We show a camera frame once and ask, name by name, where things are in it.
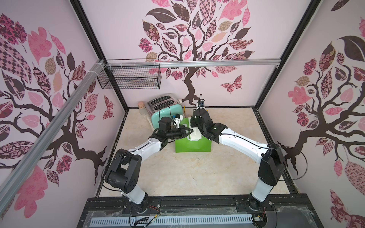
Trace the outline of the green tote bag white handles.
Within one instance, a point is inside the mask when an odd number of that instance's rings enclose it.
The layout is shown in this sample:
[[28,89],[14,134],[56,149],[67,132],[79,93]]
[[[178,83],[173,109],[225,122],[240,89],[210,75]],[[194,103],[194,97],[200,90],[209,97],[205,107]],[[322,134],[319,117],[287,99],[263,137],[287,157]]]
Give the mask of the green tote bag white handles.
[[[184,125],[188,128],[192,128],[190,126],[191,118],[184,118],[183,121],[180,122],[180,126]],[[188,153],[188,152],[211,152],[212,142],[202,136],[202,139],[198,141],[190,141],[188,137],[176,140],[175,141],[175,152],[176,153]]]

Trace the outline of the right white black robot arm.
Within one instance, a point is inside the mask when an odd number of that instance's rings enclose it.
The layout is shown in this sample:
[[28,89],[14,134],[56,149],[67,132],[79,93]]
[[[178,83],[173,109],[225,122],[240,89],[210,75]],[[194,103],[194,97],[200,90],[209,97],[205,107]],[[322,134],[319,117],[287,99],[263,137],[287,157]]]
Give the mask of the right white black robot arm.
[[287,162],[282,152],[285,147],[267,145],[244,137],[222,123],[213,122],[204,108],[193,111],[191,126],[198,128],[208,140],[231,147],[259,164],[258,180],[249,201],[258,205],[263,203],[285,170]]

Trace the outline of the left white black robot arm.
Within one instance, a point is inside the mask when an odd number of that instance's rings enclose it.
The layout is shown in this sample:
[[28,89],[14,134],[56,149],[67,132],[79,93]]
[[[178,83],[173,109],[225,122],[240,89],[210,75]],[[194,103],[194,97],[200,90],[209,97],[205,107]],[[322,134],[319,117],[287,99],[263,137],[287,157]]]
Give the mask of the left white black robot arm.
[[162,117],[158,123],[159,127],[145,143],[134,149],[119,149],[105,173],[107,184],[141,207],[146,207],[148,198],[147,193],[137,185],[142,162],[163,150],[170,141],[186,138],[194,132],[184,125],[178,126],[170,117]]

